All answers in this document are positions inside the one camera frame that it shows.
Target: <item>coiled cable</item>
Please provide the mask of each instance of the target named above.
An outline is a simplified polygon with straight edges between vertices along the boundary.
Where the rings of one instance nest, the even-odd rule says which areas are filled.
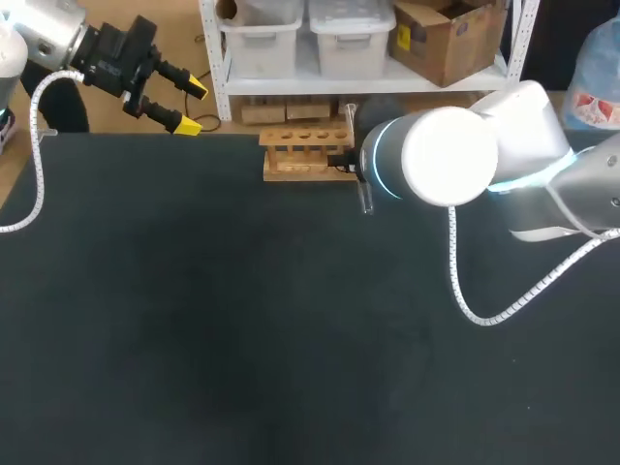
[[[46,89],[56,80],[59,79],[73,79],[77,82],[84,81],[84,75],[77,71],[57,71],[50,74],[37,86],[37,89],[32,94],[32,101],[30,103],[30,141],[32,143],[32,161],[35,165],[35,176],[37,181],[37,199],[35,205],[32,208],[30,214],[14,225],[0,227],[0,233],[14,233],[22,230],[33,221],[37,219],[41,210],[43,209],[43,202],[46,194],[46,184],[43,177],[43,163],[41,161],[41,146],[39,143],[39,121],[38,111],[39,102]]]
[[[505,322],[507,319],[513,317],[519,310],[522,310],[527,304],[539,296],[546,288],[552,283],[557,281],[560,276],[566,273],[572,266],[577,264],[586,255],[592,252],[600,245],[608,242],[611,239],[620,237],[620,229],[609,230],[600,235],[600,237],[593,238],[586,244],[579,247],[574,253],[572,253],[567,259],[555,267],[549,274],[547,274],[536,286],[530,289],[523,295],[518,301],[511,305],[508,309],[504,310],[499,315],[491,318],[481,318],[476,315],[467,305],[465,297],[461,292],[461,286],[458,280],[458,265],[456,259],[456,209],[453,206],[448,208],[448,220],[449,220],[449,278],[452,285],[452,291],[456,298],[456,303],[460,307],[463,314],[474,324],[478,326],[496,326]]]

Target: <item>plastic storage box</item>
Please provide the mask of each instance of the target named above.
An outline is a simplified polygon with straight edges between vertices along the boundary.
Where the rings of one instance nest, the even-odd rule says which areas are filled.
[[[395,26],[388,0],[310,0],[310,29],[318,35],[327,78],[380,78]]]
[[[221,20],[237,78],[291,78],[295,75],[297,30],[303,19],[299,0],[239,3],[232,21]]]

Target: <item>dark mat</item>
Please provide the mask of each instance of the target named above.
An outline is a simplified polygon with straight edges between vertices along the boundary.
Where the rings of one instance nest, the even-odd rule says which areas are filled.
[[[445,212],[261,182],[253,138],[60,136],[46,205],[0,237],[0,463],[617,461],[620,245],[506,325],[452,302]],[[32,204],[28,171],[3,224]],[[495,314],[582,238],[459,209]]]

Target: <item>metal shelving unit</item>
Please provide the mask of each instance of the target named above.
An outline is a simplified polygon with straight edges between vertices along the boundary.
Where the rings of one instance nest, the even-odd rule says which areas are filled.
[[[378,94],[413,92],[450,92],[499,90],[519,82],[540,0],[513,0],[512,51],[509,63],[498,53],[495,63],[450,87],[441,88],[388,58],[380,79],[336,80],[321,76],[318,52],[312,37],[300,33],[297,38],[297,70],[294,78],[245,79],[231,71],[231,57],[222,51],[215,4],[217,0],[199,0],[206,51],[211,64],[217,109],[223,121],[230,121],[230,97],[234,95],[313,95]]]

